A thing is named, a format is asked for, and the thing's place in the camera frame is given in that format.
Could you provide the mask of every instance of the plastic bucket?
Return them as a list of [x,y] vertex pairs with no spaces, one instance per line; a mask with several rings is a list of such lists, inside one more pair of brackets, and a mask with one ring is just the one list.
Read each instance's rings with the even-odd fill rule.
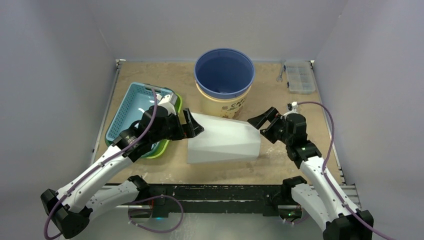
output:
[[251,89],[251,87],[247,88],[242,95],[235,98],[218,99],[204,93],[198,84],[196,84],[196,87],[203,96],[200,100],[202,113],[226,119],[237,119],[239,117]]
[[194,65],[194,77],[203,93],[216,99],[245,94],[255,78],[253,62],[244,53],[218,48],[204,53]]

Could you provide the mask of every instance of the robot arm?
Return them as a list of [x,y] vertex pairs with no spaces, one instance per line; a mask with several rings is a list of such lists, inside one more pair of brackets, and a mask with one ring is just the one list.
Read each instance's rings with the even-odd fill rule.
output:
[[[355,210],[356,214],[370,226],[374,223],[372,215],[367,210],[360,211],[342,191],[331,173],[327,169],[323,172],[324,159],[315,144],[308,140],[306,119],[297,112],[297,106],[297,102],[289,104],[289,112],[282,115],[271,107],[265,113],[247,120],[256,129],[261,128],[266,121],[270,122],[266,129],[260,130],[260,134],[271,143],[281,141],[286,145],[288,157],[308,177],[318,193],[314,193],[306,180],[298,176],[283,181],[281,194],[291,196],[305,208],[323,231],[325,240],[370,240],[372,232],[345,206]],[[335,191],[341,193],[343,202]]]
[[106,152],[77,178],[57,191],[47,189],[41,195],[47,215],[56,206],[51,220],[66,239],[78,235],[90,220],[118,205],[151,197],[149,191],[145,190],[148,188],[147,183],[139,176],[132,176],[107,191],[98,191],[114,175],[148,153],[154,143],[165,139],[176,141],[194,138],[204,131],[193,119],[188,108],[183,110],[186,124],[180,123],[172,104],[175,97],[173,94],[163,98],[157,96],[160,102],[154,121],[144,137],[128,150],[122,152],[145,131],[152,119],[153,106],[143,113],[141,120],[133,122],[128,129],[123,130]]

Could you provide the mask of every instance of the wooden table surface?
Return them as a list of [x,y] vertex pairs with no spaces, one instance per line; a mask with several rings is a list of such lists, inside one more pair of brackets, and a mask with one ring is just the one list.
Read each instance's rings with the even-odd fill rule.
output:
[[[256,76],[239,120],[246,121],[270,107],[285,113],[287,103],[293,101],[319,101],[317,92],[292,94],[289,93],[285,78],[283,82],[277,82],[281,67],[279,63],[255,63],[254,66]],[[193,113],[202,113],[201,94],[195,85],[193,69],[194,62],[125,62],[112,96],[96,159],[107,149],[105,133],[133,82],[172,89],[182,96],[183,108],[190,108]],[[298,110],[306,117],[309,139],[325,157],[330,136],[323,110],[312,104],[301,105]],[[110,183],[122,183],[132,175],[140,175],[148,183],[180,184],[281,184],[283,179],[298,175],[306,178],[288,158],[283,143],[278,141],[272,144],[262,136],[259,157],[251,162],[187,164],[187,146],[187,139],[171,141],[162,156],[139,159],[114,176]],[[337,182],[341,183],[333,152],[327,166]]]

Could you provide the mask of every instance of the white wall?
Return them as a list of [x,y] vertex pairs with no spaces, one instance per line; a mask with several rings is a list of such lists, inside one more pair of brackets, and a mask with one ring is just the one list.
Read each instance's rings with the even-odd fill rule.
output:
[[253,60],[311,60],[347,0],[89,0],[115,58],[195,60],[235,48]]
[[396,239],[424,235],[423,9],[422,0],[349,0],[315,61],[346,179]]
[[0,1],[0,30],[0,239],[41,240],[40,195],[88,166],[115,63],[84,1]]

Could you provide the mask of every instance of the blue plastic basket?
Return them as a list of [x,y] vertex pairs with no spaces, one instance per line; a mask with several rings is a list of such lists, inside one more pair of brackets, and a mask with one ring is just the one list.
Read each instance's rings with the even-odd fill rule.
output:
[[[173,93],[172,90],[167,88],[138,82],[131,83],[106,132],[105,140],[108,145],[118,137],[120,132],[129,128],[134,121],[140,120],[144,111],[154,105],[152,89],[162,97]],[[148,157],[150,154],[154,153],[158,145],[157,143],[153,144],[152,150],[142,157]]]

